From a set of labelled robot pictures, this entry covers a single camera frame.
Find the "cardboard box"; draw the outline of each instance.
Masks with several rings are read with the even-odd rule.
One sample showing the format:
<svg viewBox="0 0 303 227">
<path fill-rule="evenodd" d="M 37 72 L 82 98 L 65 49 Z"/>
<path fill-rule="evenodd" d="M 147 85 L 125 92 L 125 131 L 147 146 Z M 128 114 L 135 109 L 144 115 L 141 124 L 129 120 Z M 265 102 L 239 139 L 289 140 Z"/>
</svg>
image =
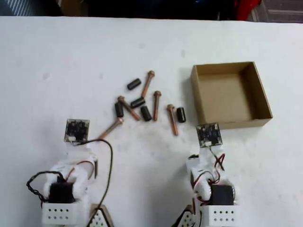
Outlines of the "cardboard box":
<svg viewBox="0 0 303 227">
<path fill-rule="evenodd" d="M 254 62 L 194 65 L 191 82 L 199 124 L 235 129 L 273 118 Z"/>
</svg>

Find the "white table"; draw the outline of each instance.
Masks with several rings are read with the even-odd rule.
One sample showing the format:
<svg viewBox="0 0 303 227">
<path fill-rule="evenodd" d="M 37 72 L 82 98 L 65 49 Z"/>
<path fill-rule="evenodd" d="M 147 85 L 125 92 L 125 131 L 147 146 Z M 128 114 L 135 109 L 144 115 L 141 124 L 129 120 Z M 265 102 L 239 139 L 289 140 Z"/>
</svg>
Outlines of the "white table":
<svg viewBox="0 0 303 227">
<path fill-rule="evenodd" d="M 66 119 L 90 119 L 89 137 L 98 136 L 115 118 L 117 96 L 140 96 L 142 85 L 128 92 L 126 84 L 151 69 L 146 100 L 152 111 L 153 92 L 162 92 L 159 120 L 125 112 L 107 137 L 115 156 L 105 204 L 117 227 L 171 226 L 191 201 L 185 160 L 198 152 L 191 68 L 235 61 L 256 62 L 274 115 L 263 128 L 222 131 L 224 165 L 241 188 L 241 226 L 301 226 L 303 25 L 2 17 L 0 32 L 1 226 L 40 226 L 39 200 L 25 183 L 70 151 Z M 178 137 L 169 103 L 187 113 Z M 106 145 L 99 149 L 95 202 L 109 157 Z"/>
</svg>

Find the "screw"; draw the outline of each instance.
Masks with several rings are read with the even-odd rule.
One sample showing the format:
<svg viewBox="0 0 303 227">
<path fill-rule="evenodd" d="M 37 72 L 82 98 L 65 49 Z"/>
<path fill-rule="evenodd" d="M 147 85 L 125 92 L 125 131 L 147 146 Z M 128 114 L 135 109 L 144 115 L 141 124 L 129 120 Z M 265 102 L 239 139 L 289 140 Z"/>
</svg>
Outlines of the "screw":
<svg viewBox="0 0 303 227">
<path fill-rule="evenodd" d="M 175 136 L 178 136 L 178 129 L 177 129 L 177 125 L 176 125 L 176 120 L 175 120 L 175 116 L 174 116 L 174 106 L 172 104 L 167 105 L 167 111 L 169 112 L 169 116 L 170 116 L 170 122 L 171 122 L 171 126 L 174 132 Z"/>
<path fill-rule="evenodd" d="M 123 118 L 118 117 L 117 120 L 99 136 L 99 139 L 104 139 L 112 130 L 123 123 Z"/>
<path fill-rule="evenodd" d="M 131 113 L 134 119 L 136 119 L 137 121 L 141 120 L 141 117 L 136 114 L 136 112 L 130 107 L 129 104 L 126 103 L 125 98 L 123 96 L 119 96 L 118 101 L 120 101 L 122 105 L 127 109 L 127 111 Z"/>
<path fill-rule="evenodd" d="M 152 78 L 155 76 L 155 72 L 154 71 L 149 71 L 147 73 L 147 80 L 145 82 L 145 85 L 144 85 L 144 88 L 143 88 L 143 91 L 142 91 L 142 94 L 141 94 L 141 97 L 145 97 L 146 96 L 146 93 L 147 93 L 147 89 L 148 89 L 148 86 L 150 85 L 151 83 L 151 80 Z"/>
<path fill-rule="evenodd" d="M 153 93 L 153 96 L 155 97 L 155 106 L 153 109 L 153 120 L 157 121 L 158 119 L 158 108 L 159 108 L 159 98 L 161 96 L 161 92 L 160 91 L 155 91 L 155 93 Z"/>
</svg>

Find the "black tube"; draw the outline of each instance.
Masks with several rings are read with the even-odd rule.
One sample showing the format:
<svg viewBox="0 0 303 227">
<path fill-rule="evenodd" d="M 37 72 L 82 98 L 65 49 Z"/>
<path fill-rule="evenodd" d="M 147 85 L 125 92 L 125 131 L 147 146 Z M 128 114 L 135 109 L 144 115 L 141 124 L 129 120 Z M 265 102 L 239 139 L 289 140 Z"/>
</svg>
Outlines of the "black tube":
<svg viewBox="0 0 303 227">
<path fill-rule="evenodd" d="M 127 85 L 128 90 L 133 90 L 135 87 L 139 86 L 141 84 L 141 81 L 139 78 L 133 80 Z"/>
<path fill-rule="evenodd" d="M 149 122 L 152 119 L 152 116 L 151 116 L 147 106 L 142 106 L 141 107 L 141 113 L 142 113 L 143 119 L 146 122 Z"/>
<path fill-rule="evenodd" d="M 134 101 L 131 102 L 131 107 L 134 109 L 138 106 L 141 106 L 145 103 L 145 99 L 143 97 L 140 97 Z"/>
<path fill-rule="evenodd" d="M 183 107 L 177 108 L 177 119 L 178 122 L 184 123 L 186 122 L 185 112 Z"/>
<path fill-rule="evenodd" d="M 116 110 L 116 115 L 117 117 L 123 117 L 124 113 L 123 113 L 123 106 L 120 102 L 117 102 L 115 104 L 115 110 Z"/>
</svg>

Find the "wire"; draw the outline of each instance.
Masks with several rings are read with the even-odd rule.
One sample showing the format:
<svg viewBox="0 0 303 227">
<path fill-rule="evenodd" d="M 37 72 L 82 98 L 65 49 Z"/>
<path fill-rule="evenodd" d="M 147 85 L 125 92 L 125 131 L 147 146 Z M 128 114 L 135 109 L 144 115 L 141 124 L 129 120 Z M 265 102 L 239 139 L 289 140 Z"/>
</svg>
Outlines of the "wire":
<svg viewBox="0 0 303 227">
<path fill-rule="evenodd" d="M 202 222 L 202 212 L 200 211 L 200 223 L 199 223 L 199 227 L 201 227 L 201 222 Z"/>
<path fill-rule="evenodd" d="M 216 172 L 218 174 L 218 178 L 217 178 L 217 180 L 215 180 L 214 182 L 212 182 L 213 184 L 219 183 L 220 178 L 221 178 L 221 175 L 220 175 L 220 173 L 219 173 L 219 171 L 217 169 L 216 169 Z"/>
<path fill-rule="evenodd" d="M 212 148 L 211 147 L 208 147 L 209 148 L 209 150 L 210 150 L 210 152 L 212 153 L 212 155 L 214 156 L 214 158 L 216 159 L 216 162 L 215 162 L 215 164 L 214 164 L 214 167 L 216 167 L 216 165 L 217 164 L 219 164 L 219 166 L 220 166 L 220 168 L 223 170 L 223 171 L 225 171 L 224 170 L 224 167 L 223 167 L 223 165 L 222 165 L 222 162 L 223 162 L 223 160 L 224 160 L 224 158 L 225 158 L 225 154 L 224 154 L 224 156 L 223 156 L 223 159 L 222 159 L 222 155 L 220 156 L 220 158 L 222 159 L 222 161 L 217 157 L 217 155 L 215 155 L 214 154 L 214 152 L 212 151 Z"/>
<path fill-rule="evenodd" d="M 104 140 L 104 139 L 94 139 L 94 140 L 88 140 L 88 141 L 85 141 L 85 142 L 81 142 L 81 143 L 78 143 L 78 144 L 75 144 L 74 142 L 72 142 L 72 145 L 73 145 L 73 146 L 80 146 L 80 145 L 84 145 L 84 144 L 91 143 L 91 142 L 104 142 L 104 143 L 106 143 L 106 144 L 109 146 L 109 148 L 110 148 L 110 164 L 109 164 L 109 172 L 108 172 L 107 186 L 106 186 L 105 192 L 104 192 L 104 194 L 103 194 L 103 196 L 102 196 L 102 198 L 101 198 L 100 203 L 99 203 L 98 206 L 95 208 L 95 213 L 91 216 L 91 218 L 90 218 L 90 220 L 89 220 L 89 222 L 88 222 L 88 224 L 87 224 L 87 227 L 89 227 L 89 225 L 90 225 L 90 223 L 92 222 L 92 220 L 93 220 L 95 214 L 97 213 L 97 211 L 100 210 L 101 205 L 102 205 L 102 203 L 103 203 L 103 200 L 104 200 L 105 197 L 106 197 L 106 194 L 107 194 L 108 189 L 109 189 L 110 178 L 111 178 L 112 169 L 113 169 L 113 147 L 112 147 L 112 145 L 111 145 L 108 141 L 106 141 L 106 140 Z"/>
<path fill-rule="evenodd" d="M 65 179 L 62 175 L 62 173 L 58 172 L 58 171 L 42 171 L 42 172 L 39 172 L 35 175 L 33 175 L 27 182 L 27 187 L 28 189 L 35 195 L 38 195 L 41 203 L 42 202 L 47 202 L 48 199 L 46 199 L 38 190 L 36 189 L 33 189 L 32 186 L 30 186 L 30 183 L 32 183 L 39 175 L 42 175 L 42 174 L 58 174 L 59 175 L 59 178 L 60 180 L 64 181 L 65 182 Z"/>
<path fill-rule="evenodd" d="M 91 161 L 87 161 L 87 160 L 84 160 L 84 161 L 80 161 L 80 162 L 78 162 L 76 165 L 79 165 L 79 164 L 81 164 L 81 163 L 90 163 L 91 164 L 91 166 L 93 167 L 92 168 L 92 171 L 91 171 L 91 173 L 90 173 L 90 175 L 89 175 L 89 180 L 91 179 L 91 177 L 93 176 L 93 174 L 94 174 L 94 171 L 95 171 L 95 165 L 91 162 Z M 75 170 L 75 168 L 73 167 L 71 170 L 70 170 L 70 172 L 67 174 L 67 177 L 66 177 L 66 181 L 69 179 L 69 177 L 70 177 L 70 175 L 71 175 L 71 173 L 73 172 Z"/>
<path fill-rule="evenodd" d="M 223 161 L 224 161 L 224 158 L 225 158 L 225 154 L 221 154 L 219 157 L 218 157 L 218 160 L 216 160 L 215 164 L 214 164 L 214 167 L 216 168 L 217 167 L 217 164 L 223 164 Z"/>
<path fill-rule="evenodd" d="M 202 172 L 202 173 L 197 177 L 197 179 L 194 181 L 194 187 L 193 187 L 193 189 L 195 188 L 196 184 L 198 183 L 200 177 L 201 177 L 203 174 L 206 174 L 206 173 L 209 173 L 209 174 L 213 177 L 213 180 L 208 179 L 207 181 L 208 181 L 208 182 L 210 182 L 210 181 L 211 181 L 211 182 L 215 182 L 215 180 L 214 180 L 214 175 L 213 175 L 210 171 L 206 170 L 206 171 Z"/>
</svg>

